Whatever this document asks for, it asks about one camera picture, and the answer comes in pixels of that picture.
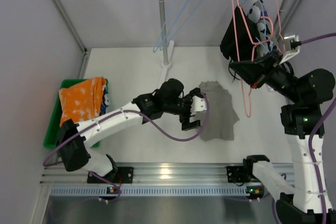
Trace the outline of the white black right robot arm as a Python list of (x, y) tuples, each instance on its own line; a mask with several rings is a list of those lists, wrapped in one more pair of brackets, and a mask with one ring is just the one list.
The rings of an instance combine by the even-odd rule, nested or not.
[(322, 160), (323, 123), (328, 113), (320, 109), (322, 103), (333, 100), (335, 78), (325, 69), (298, 78), (280, 65), (281, 60), (274, 50), (229, 66), (251, 88), (268, 85), (290, 101), (282, 106), (280, 119), (290, 146), (295, 183), (290, 185), (265, 155), (247, 156), (244, 167), (272, 196), (281, 223), (335, 223)]

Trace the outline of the orange white trousers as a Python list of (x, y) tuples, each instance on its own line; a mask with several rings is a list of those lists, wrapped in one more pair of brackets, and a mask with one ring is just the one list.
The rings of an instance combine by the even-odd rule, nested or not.
[(81, 122), (99, 116), (105, 78), (94, 77), (59, 90), (62, 126), (67, 120)]

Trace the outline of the light blue wire hanger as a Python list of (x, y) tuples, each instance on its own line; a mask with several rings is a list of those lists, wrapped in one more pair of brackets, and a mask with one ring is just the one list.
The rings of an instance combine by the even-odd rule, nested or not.
[(183, 22), (180, 21), (180, 16), (184, 13), (184, 10), (190, 6), (190, 1), (191, 0), (186, 4), (186, 0), (172, 0), (169, 9), (165, 9), (167, 41), (173, 40), (192, 16), (192, 14), (188, 14)]

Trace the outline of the blue patterned trousers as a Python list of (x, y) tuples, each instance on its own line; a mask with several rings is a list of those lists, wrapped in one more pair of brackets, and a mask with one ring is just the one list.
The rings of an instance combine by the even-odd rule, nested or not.
[(101, 107), (100, 107), (100, 113), (99, 115), (104, 115), (107, 112), (107, 108), (109, 107), (109, 91), (108, 91), (108, 80), (105, 79), (105, 84), (103, 85), (103, 93), (102, 93), (102, 99), (101, 99)]

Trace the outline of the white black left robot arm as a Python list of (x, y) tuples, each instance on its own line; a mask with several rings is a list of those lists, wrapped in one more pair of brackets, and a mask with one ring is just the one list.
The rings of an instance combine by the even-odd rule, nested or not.
[(67, 172), (84, 169), (98, 182), (112, 182), (118, 172), (113, 158), (93, 150), (102, 139), (129, 127), (153, 123), (163, 114), (179, 117), (183, 131), (205, 127), (200, 120), (191, 121), (199, 112), (209, 111), (208, 101), (200, 88), (184, 94), (177, 79), (169, 79), (151, 93), (141, 94), (125, 106), (94, 119), (63, 123), (57, 137), (57, 148)]

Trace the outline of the beige grey trousers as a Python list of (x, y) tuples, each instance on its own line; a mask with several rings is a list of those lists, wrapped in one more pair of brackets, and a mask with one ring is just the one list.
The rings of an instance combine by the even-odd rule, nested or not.
[(232, 95), (217, 81), (201, 82), (199, 88), (206, 94), (210, 107), (209, 119), (200, 138), (205, 142), (233, 141), (234, 125), (239, 117), (233, 108)]

